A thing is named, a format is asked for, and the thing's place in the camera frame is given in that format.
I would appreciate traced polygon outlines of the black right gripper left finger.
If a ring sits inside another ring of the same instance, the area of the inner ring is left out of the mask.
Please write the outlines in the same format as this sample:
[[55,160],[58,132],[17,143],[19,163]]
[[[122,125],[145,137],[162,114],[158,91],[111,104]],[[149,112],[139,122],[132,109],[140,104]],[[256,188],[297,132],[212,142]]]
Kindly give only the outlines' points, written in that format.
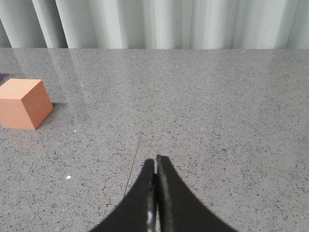
[[156,223],[155,162],[147,159],[123,200],[93,232],[154,232]]

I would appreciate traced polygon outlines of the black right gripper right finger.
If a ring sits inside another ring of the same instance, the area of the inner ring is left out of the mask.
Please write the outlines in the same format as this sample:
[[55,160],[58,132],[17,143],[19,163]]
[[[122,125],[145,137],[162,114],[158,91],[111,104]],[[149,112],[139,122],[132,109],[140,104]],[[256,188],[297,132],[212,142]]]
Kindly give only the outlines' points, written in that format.
[[157,187],[162,232],[234,232],[206,208],[177,174],[169,157],[157,156]]

